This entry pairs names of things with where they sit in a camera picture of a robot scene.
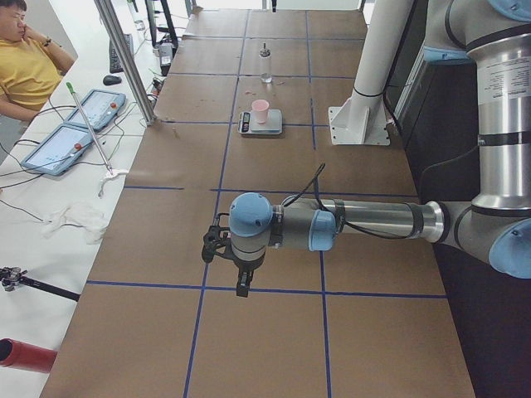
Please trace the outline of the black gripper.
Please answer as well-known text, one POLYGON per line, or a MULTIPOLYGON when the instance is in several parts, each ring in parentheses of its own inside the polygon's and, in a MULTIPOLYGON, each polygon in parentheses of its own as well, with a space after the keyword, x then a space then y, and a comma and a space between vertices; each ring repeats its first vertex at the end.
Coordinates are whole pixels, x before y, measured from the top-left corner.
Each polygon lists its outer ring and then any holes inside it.
POLYGON ((234 255, 233 262, 236 267, 239 269, 238 279, 236 283, 236 296, 247 298, 251 282, 253 279, 253 274, 256 269, 258 269, 264 262, 265 256, 262 255, 259 258, 253 260, 243 260, 234 255))

